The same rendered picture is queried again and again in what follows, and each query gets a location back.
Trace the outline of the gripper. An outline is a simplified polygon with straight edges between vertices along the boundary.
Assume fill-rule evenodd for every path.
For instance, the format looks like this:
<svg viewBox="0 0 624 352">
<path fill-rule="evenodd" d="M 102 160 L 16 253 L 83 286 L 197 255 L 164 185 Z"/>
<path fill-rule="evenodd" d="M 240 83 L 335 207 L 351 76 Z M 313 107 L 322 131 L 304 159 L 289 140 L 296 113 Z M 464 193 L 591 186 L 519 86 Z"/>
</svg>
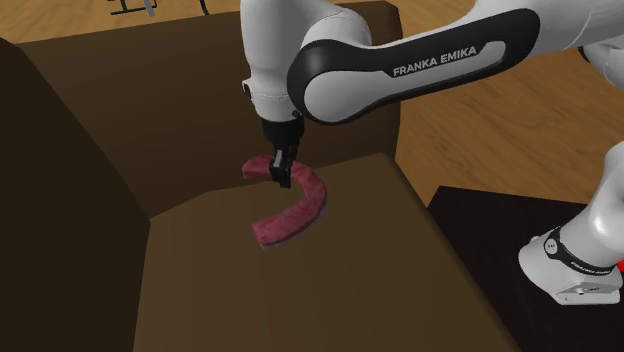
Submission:
<svg viewBox="0 0 624 352">
<path fill-rule="evenodd" d="M 305 132 L 304 120 L 295 118 L 286 122 L 275 122 L 262 119 L 262 129 L 263 135 L 275 150 L 269 162 L 272 181 L 281 188 L 290 189 L 292 165 Z"/>
</svg>

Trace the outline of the black robot stand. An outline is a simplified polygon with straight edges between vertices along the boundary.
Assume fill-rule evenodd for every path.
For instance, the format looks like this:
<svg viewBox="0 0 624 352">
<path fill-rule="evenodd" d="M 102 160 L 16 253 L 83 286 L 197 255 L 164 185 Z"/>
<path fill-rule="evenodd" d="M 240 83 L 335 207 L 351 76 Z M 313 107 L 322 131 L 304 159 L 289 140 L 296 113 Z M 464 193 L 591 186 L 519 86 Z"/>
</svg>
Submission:
<svg viewBox="0 0 624 352">
<path fill-rule="evenodd" d="M 584 205 L 440 186 L 428 210 L 522 352 L 624 352 L 618 304 L 563 306 L 526 278 L 518 252 Z"/>
</svg>

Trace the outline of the black metal chair frame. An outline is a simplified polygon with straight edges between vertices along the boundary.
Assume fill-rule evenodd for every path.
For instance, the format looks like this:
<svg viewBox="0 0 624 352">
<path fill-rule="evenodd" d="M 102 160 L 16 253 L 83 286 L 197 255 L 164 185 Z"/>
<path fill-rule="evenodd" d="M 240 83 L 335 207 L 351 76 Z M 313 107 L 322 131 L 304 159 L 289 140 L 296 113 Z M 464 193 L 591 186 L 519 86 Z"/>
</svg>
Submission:
<svg viewBox="0 0 624 352">
<path fill-rule="evenodd" d="M 155 10 L 162 5 L 172 5 L 174 8 L 188 5 L 192 14 L 209 15 L 205 0 L 107 0 L 117 3 L 119 8 L 111 12 L 112 16 L 145 11 L 150 17 L 155 15 Z"/>
</svg>

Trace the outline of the red curved neck pillow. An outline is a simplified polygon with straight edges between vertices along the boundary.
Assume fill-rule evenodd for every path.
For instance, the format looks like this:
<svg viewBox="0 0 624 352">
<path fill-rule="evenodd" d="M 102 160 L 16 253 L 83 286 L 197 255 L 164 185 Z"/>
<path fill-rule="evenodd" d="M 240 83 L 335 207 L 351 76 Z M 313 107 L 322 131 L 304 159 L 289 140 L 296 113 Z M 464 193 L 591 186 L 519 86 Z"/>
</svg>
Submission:
<svg viewBox="0 0 624 352">
<path fill-rule="evenodd" d="M 262 248 L 279 245 L 305 232 L 326 208 L 326 185 L 310 167 L 294 161 L 290 177 L 302 188 L 304 196 L 280 213 L 251 223 L 254 237 Z"/>
</svg>

